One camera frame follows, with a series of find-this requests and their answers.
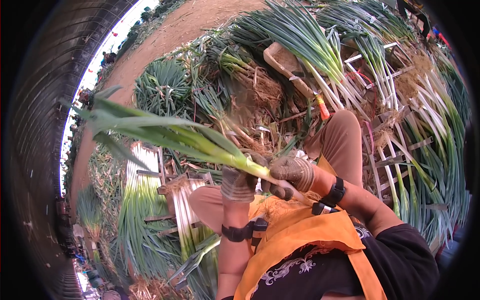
white floral pattern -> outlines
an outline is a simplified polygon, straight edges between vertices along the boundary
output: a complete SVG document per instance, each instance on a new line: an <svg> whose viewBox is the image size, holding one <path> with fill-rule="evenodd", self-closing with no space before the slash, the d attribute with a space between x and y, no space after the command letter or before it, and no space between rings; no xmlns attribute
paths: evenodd
<svg viewBox="0 0 480 300"><path fill-rule="evenodd" d="M355 225L354 227L355 227L355 230L357 231L357 234L359 235L360 239L368 238L368 237L372 236L372 234L368 231L367 228L362 227L362 226L357 226L357 225Z"/></svg>
<svg viewBox="0 0 480 300"><path fill-rule="evenodd" d="M270 286L277 279L287 276L287 274L290 272L290 268L296 264L300 265L299 274L309 272L315 266L315 263L310 258L317 253L321 253L321 250L321 247L315 246L305 255L305 257L299 257L286 261L278 269L267 271L265 274L263 274L261 279L265 280L265 284Z"/></svg>
<svg viewBox="0 0 480 300"><path fill-rule="evenodd" d="M365 227L362 226L357 226L355 225L355 230L357 231L357 234L359 235L360 239L371 237L372 234L366 229ZM300 251L303 250L305 247L312 245L312 244L306 244L300 247ZM262 275L263 280L265 280L265 284L270 286L272 285L277 279L284 278L285 276L288 275L290 272L290 268L299 264L300 265L300 270L299 274L302 273L307 273L309 272L313 267L315 267L316 263L314 263L310 258L312 258L315 254L321 253L325 254L330 252L331 249L328 247L324 246L315 246L312 250L310 250L305 257L301 258L295 258L289 261L284 262L278 269L275 270L269 270L265 274ZM253 294L258 290L258 284L255 287L255 290L252 293Z"/></svg>

sky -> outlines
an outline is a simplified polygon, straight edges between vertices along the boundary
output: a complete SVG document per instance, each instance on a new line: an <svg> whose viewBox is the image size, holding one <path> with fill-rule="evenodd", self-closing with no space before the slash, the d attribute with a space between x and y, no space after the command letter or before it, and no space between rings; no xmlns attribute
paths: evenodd
<svg viewBox="0 0 480 300"><path fill-rule="evenodd" d="M90 62L90 65L88 66L88 69L85 71L85 74L80 81L80 84L78 85L77 88L77 95L79 90L83 89L90 89L93 90L95 87L96 83L96 74L97 72L101 69L100 68L100 63L103 59L102 52L105 51L107 53L110 52L117 52L118 46L122 43L124 39L126 39L128 31L130 30L130 27L132 27L135 22L140 20L140 15L144 11L145 7L150 7L151 9L154 9L158 5L158 0L139 0L125 15L124 17L113 27L112 31L107 35L105 40L103 41L102 45L98 49L97 53L95 56L92 58L92 61ZM75 96L74 99L72 99L72 102L74 100L78 100L78 96ZM73 109L70 109L69 111L70 116L76 115L76 113L73 111ZM61 144L61 150L60 150L60 196L65 192L65 189L63 187L63 181L65 178L65 171L67 170L65 164L65 161L67 160L67 151L70 150L70 145L71 141L68 140L69 136L72 136L72 132L70 131L70 126L74 124L75 121L72 120L72 118L68 117L67 122L65 124L65 129L63 131L63 140Z"/></svg>

dry grass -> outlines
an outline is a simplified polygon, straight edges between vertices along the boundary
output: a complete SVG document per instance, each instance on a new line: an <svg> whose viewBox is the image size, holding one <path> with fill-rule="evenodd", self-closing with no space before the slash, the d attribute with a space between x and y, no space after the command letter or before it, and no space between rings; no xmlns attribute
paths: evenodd
<svg viewBox="0 0 480 300"><path fill-rule="evenodd" d="M192 299L192 297L184 291L176 291L166 281L154 279L146 281L144 278L138 278L137 283L130 286L131 300L162 300L162 299Z"/></svg>

black shirt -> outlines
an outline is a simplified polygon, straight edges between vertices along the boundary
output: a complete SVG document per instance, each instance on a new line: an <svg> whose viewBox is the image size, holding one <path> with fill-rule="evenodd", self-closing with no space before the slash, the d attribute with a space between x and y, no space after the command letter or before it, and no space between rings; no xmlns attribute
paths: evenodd
<svg viewBox="0 0 480 300"><path fill-rule="evenodd" d="M439 273L425 239L415 228L401 224L374 238L362 224L354 226L388 299L428 298ZM327 292L363 295L359 279L342 251L322 254L318 246L305 245L262 276L252 300L317 300Z"/></svg>

knee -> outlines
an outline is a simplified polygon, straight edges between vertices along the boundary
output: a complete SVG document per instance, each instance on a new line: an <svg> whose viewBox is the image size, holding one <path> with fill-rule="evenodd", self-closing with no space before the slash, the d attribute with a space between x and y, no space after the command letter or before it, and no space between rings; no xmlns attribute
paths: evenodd
<svg viewBox="0 0 480 300"><path fill-rule="evenodd" d="M198 204L203 202L206 198L205 195L207 190L208 188L206 186L201 186L195 191L193 191L188 197L188 202L190 203L190 206L197 206Z"/></svg>
<svg viewBox="0 0 480 300"><path fill-rule="evenodd" d="M340 132L360 132L357 116L350 110L339 110L331 118L329 123Z"/></svg>
<svg viewBox="0 0 480 300"><path fill-rule="evenodd" d="M208 185L201 186L190 194L188 202L192 208L199 207L206 202L211 202L213 199L216 200L216 198L218 198L217 194L220 194L220 187Z"/></svg>

